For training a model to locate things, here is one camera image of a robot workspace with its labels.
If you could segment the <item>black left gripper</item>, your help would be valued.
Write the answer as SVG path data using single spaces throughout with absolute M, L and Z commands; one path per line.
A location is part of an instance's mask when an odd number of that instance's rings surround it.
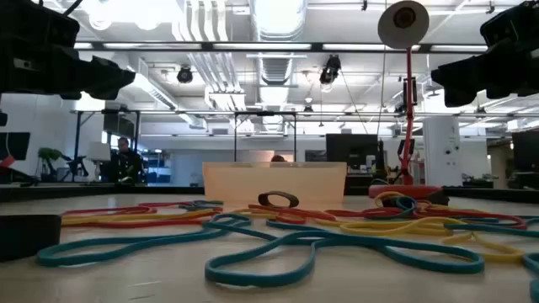
M 84 91 L 92 98 L 114 100 L 136 78 L 134 72 L 97 56 L 85 63 L 83 74 L 82 66 L 78 53 L 72 49 L 3 41 L 0 93 L 57 94 L 64 99 L 79 99 Z

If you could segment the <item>orange translucent plastic bin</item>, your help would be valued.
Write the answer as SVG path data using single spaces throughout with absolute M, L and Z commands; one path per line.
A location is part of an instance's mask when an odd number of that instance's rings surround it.
M 270 191 L 292 194 L 301 206 L 344 200 L 344 162 L 205 162 L 205 196 L 226 203 L 250 204 Z

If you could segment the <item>blue storage shelf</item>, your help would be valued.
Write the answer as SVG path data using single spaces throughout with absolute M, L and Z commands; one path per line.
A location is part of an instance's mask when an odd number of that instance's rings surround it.
M 162 150 L 150 151 L 142 155 L 148 183 L 171 183 L 172 158 Z

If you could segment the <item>black overhead crossbar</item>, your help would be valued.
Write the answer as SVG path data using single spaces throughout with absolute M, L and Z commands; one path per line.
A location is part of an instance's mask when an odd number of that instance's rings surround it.
M 178 41 L 79 41 L 78 51 L 172 51 L 172 52 L 402 52 L 378 43 L 321 43 L 321 42 L 178 42 Z

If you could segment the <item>white pillar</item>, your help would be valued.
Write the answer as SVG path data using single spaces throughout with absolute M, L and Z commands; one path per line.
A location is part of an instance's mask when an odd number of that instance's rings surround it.
M 437 187 L 461 186 L 461 144 L 457 118 L 426 118 L 423 134 L 426 184 Z

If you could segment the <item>large black rubber band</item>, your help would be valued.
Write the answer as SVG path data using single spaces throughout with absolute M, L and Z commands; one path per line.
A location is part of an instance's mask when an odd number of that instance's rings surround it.
M 59 215 L 0 215 L 0 263 L 32 257 L 60 235 Z

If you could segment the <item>green potted room plant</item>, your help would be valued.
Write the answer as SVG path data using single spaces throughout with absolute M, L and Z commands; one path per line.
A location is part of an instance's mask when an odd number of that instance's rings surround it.
M 56 169 L 53 166 L 53 162 L 62 157 L 62 153 L 57 149 L 48 147 L 41 147 L 38 150 L 38 158 L 41 162 L 40 180 L 42 182 L 54 182 L 56 181 Z

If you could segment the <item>black metal rig frame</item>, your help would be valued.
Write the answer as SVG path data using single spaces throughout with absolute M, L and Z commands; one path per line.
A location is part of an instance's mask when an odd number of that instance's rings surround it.
M 123 109 L 102 109 L 77 110 L 75 116 L 73 155 L 84 166 L 83 175 L 90 183 L 115 183 L 109 179 L 110 160 L 93 162 L 87 159 L 88 143 L 93 141 L 107 143 L 112 154 L 118 151 L 118 139 L 125 137 L 129 141 L 130 149 L 138 153 L 141 115 Z M 139 182 L 143 180 L 143 176 L 142 166 Z
M 293 118 L 293 160 L 297 162 L 297 112 L 293 111 L 271 111 L 271 110 L 259 110 L 259 111 L 234 111 L 233 114 L 233 161 L 237 162 L 237 128 L 238 128 L 238 117 L 240 115 L 245 115 L 248 118 L 251 115 L 256 115 L 258 117 L 271 117 L 271 116 L 291 116 Z

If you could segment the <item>white lampshade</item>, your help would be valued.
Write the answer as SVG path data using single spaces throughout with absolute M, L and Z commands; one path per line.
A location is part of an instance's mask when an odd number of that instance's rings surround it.
M 110 146 L 107 143 L 93 141 L 88 143 L 87 159 L 93 162 L 108 162 L 110 160 Z

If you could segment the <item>red desk lamp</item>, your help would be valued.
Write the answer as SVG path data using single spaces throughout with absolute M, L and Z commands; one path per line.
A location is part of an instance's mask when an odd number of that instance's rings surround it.
M 430 16 L 423 4 L 415 0 L 402 0 L 389 6 L 379 18 L 377 33 L 381 42 L 392 50 L 405 52 L 406 63 L 406 132 L 404 139 L 404 155 L 401 161 L 401 184 L 371 185 L 368 194 L 375 198 L 380 194 L 403 194 L 415 199 L 424 199 L 428 195 L 441 192 L 441 187 L 424 184 L 414 184 L 413 176 L 409 171 L 410 154 L 413 139 L 414 105 L 413 105 L 413 47 L 425 37 L 430 26 Z

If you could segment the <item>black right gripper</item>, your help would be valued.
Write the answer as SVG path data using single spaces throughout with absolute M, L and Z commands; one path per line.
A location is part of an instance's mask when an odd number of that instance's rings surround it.
M 488 98 L 539 94 L 539 44 L 504 40 L 480 56 L 438 66 L 430 75 L 444 88 L 447 108 L 470 104 L 483 90 Z

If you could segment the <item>black computer monitor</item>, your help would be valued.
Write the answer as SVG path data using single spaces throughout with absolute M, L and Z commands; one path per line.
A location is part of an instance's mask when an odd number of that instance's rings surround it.
M 539 131 L 512 134 L 515 169 L 539 172 Z
M 0 132 L 0 160 L 13 156 L 16 161 L 24 161 L 29 141 L 29 132 Z
M 376 135 L 327 134 L 326 160 L 328 162 L 346 162 L 348 167 L 359 170 L 361 165 L 368 165 L 367 157 L 378 154 Z

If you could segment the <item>black aluminium table frame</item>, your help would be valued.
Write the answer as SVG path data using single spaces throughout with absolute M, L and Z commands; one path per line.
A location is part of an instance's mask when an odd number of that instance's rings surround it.
M 448 197 L 488 199 L 514 203 L 539 205 L 539 190 L 526 189 L 480 189 L 466 187 L 443 187 Z M 63 199 L 104 194 L 203 194 L 205 190 L 186 187 L 140 187 L 140 186 L 30 186 L 0 188 L 0 203 L 37 199 Z

